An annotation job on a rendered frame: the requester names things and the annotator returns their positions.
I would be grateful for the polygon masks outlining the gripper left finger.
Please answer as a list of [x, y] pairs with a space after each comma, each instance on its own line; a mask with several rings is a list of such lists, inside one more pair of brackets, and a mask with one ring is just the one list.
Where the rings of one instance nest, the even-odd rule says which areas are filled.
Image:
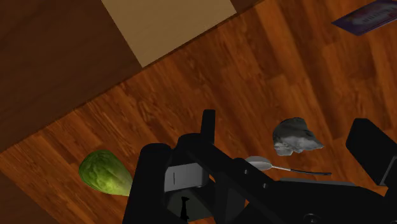
[[199, 133], [185, 134], [174, 149], [151, 143], [140, 152], [122, 224], [188, 224], [165, 204], [166, 171], [171, 165], [193, 163], [214, 180], [192, 192], [216, 224], [279, 224], [265, 203], [274, 181], [242, 158], [232, 159], [214, 146], [216, 113], [206, 109]]

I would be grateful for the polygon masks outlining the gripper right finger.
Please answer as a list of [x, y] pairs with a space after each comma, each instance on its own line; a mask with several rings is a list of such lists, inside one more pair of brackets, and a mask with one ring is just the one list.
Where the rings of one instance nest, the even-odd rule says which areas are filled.
[[354, 119], [346, 148], [387, 196], [397, 196], [397, 143], [367, 118]]

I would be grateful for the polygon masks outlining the green lettuce head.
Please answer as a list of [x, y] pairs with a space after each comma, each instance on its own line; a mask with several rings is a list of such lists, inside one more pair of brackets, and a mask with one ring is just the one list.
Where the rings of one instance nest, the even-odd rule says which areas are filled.
[[84, 183], [97, 191], [126, 197], [130, 194], [132, 175], [109, 150], [91, 152], [80, 164], [78, 173]]

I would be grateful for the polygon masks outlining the grey crumpled rock-like figure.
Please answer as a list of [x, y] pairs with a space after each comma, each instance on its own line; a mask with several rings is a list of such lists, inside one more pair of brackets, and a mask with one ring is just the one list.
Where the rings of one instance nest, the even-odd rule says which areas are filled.
[[282, 121], [274, 129], [272, 137], [274, 150], [279, 156], [291, 156], [294, 152], [301, 153], [324, 147], [300, 117]]

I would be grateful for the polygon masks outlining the purple flat box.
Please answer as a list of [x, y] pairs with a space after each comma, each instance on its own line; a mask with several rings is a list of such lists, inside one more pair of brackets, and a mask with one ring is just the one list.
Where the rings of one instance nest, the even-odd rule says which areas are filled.
[[356, 36], [397, 20], [397, 0], [376, 0], [332, 22]]

